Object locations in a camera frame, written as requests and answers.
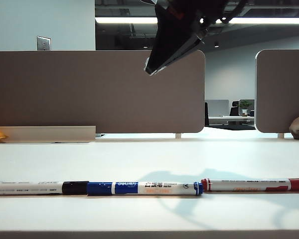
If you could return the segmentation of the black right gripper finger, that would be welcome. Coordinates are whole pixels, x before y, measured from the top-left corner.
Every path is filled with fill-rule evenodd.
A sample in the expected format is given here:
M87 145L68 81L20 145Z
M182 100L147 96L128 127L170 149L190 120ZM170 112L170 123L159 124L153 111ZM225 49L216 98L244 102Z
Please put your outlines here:
M187 40L193 35L197 35L195 32L199 28L198 22L192 24L186 24L177 20L166 18L164 15L161 19L157 18L157 33L155 41L152 47L149 58L146 60L145 71L148 74L154 74L154 47L155 43L158 46L158 40L166 39L168 43L172 43L173 39L183 41Z
M176 39L168 43L166 39L158 40L158 46L154 47L154 74L162 71L172 63L184 58L196 50L201 50L205 45L197 35L193 35L182 43Z

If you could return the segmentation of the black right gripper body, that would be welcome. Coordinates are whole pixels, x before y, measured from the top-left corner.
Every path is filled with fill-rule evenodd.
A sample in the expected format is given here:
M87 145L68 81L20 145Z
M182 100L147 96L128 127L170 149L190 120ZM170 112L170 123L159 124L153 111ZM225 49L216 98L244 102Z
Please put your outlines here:
M155 12L158 19L166 18L186 24L198 22L213 24L218 20L228 3L227 0L166 0L166 5L156 3Z

